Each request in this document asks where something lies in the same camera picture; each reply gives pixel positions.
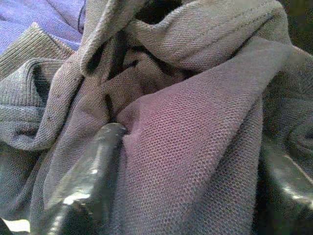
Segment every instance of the clothing pile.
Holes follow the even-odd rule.
[[[118,122],[110,234],[251,233],[262,132],[312,123],[313,57],[279,2],[5,0],[0,20],[1,218],[39,227]]]

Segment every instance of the blue fabric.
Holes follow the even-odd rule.
[[[77,50],[84,19],[85,0],[1,0],[0,54],[33,22]]]

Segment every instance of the gray fabric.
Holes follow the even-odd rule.
[[[36,229],[61,178],[116,120],[129,132],[110,234],[250,233],[262,107],[267,123],[285,108],[262,97],[273,78],[310,84],[312,58],[291,45],[276,1],[186,2],[151,24],[139,19],[157,14],[153,1],[90,0],[77,52],[25,33],[0,58],[18,58],[0,77],[1,217]],[[45,84],[48,98],[23,84]]]

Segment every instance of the purple fabric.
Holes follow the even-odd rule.
[[[85,0],[0,1],[0,54],[33,22],[77,50],[83,32]]]

